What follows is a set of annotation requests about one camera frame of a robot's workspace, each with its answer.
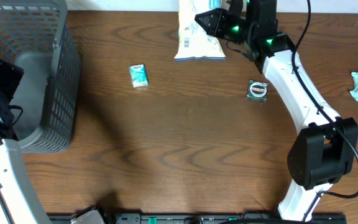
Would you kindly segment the large white snack bag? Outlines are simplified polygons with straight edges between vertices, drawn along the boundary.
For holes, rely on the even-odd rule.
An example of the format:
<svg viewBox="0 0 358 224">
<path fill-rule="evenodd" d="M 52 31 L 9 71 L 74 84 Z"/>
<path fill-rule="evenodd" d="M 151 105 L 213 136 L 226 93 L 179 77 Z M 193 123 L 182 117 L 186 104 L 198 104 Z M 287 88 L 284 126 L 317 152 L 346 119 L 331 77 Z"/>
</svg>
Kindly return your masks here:
<svg viewBox="0 0 358 224">
<path fill-rule="evenodd" d="M 221 0 L 178 1 L 178 52 L 176 61 L 194 59 L 225 60 L 226 56 L 219 40 L 208 35 L 195 21 L 199 13 L 221 7 Z"/>
</svg>

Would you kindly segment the dark green round-label packet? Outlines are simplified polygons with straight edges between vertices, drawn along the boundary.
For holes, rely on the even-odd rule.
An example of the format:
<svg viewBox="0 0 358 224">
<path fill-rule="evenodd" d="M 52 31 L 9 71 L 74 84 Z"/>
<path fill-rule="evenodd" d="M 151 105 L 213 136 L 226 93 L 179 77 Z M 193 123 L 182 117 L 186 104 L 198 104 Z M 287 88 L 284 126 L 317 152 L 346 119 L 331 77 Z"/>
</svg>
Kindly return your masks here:
<svg viewBox="0 0 358 224">
<path fill-rule="evenodd" d="M 267 82 L 260 82 L 257 80 L 249 80 L 247 89 L 247 99 L 266 102 L 269 84 Z"/>
</svg>

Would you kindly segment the teal kleenex tissue pack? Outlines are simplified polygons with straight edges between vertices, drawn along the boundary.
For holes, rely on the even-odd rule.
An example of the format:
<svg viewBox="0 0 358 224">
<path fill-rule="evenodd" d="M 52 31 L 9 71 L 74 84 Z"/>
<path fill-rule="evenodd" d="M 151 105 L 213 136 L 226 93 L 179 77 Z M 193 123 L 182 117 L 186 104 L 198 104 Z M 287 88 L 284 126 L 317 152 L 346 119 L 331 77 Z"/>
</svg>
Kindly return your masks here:
<svg viewBox="0 0 358 224">
<path fill-rule="evenodd" d="M 144 64 L 130 66 L 129 71 L 131 75 L 132 86 L 134 88 L 149 85 Z"/>
</svg>

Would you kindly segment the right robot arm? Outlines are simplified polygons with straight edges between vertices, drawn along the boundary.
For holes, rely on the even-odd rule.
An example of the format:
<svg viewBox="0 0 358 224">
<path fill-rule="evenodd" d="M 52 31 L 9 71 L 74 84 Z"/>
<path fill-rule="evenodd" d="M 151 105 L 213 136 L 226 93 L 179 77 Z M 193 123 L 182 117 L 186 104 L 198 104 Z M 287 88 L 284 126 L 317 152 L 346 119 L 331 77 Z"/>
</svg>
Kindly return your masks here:
<svg viewBox="0 0 358 224">
<path fill-rule="evenodd" d="M 278 205 L 289 222 L 309 222 L 323 195 L 358 164 L 358 125 L 342 118 L 305 72 L 299 45 L 278 30 L 275 1 L 231 1 L 228 9 L 198 13 L 210 36 L 243 44 L 243 55 L 276 88 L 294 122 L 297 139 L 287 156 L 291 184 Z"/>
</svg>

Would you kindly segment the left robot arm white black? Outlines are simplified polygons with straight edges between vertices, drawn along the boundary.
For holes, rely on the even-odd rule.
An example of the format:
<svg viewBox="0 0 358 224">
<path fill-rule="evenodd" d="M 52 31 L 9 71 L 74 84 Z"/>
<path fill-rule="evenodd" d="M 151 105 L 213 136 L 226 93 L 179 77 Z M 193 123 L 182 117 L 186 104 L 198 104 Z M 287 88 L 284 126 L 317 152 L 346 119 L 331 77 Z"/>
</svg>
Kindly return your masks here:
<svg viewBox="0 0 358 224">
<path fill-rule="evenodd" d="M 29 180 L 10 104 L 24 74 L 0 59 L 0 223 L 50 223 Z"/>
</svg>

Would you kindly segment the dark grey plastic basket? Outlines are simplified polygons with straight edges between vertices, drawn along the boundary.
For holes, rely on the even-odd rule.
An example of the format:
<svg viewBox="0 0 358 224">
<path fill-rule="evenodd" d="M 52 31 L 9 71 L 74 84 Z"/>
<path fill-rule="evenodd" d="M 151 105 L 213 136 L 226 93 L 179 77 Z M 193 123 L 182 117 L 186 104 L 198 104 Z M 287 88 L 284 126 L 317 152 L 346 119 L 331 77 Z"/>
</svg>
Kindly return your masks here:
<svg viewBox="0 0 358 224">
<path fill-rule="evenodd" d="M 81 59 L 64 0 L 0 0 L 0 59 L 24 70 L 11 101 L 24 153 L 54 154 L 73 134 Z"/>
</svg>

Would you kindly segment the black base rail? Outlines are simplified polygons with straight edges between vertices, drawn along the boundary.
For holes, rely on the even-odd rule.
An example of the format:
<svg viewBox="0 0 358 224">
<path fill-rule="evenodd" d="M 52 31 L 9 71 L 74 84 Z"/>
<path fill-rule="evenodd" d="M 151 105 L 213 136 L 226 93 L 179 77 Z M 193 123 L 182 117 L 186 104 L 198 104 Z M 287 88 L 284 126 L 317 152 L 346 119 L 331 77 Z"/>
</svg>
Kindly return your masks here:
<svg viewBox="0 0 358 224">
<path fill-rule="evenodd" d="M 71 215 L 48 215 L 52 223 L 71 223 Z M 307 224 L 346 224 L 344 215 L 313 215 L 311 221 L 288 221 L 269 213 L 251 213 L 245 215 L 141 215 L 138 213 L 117 213 L 107 222 L 115 224 L 187 224 L 187 223 L 307 223 Z"/>
</svg>

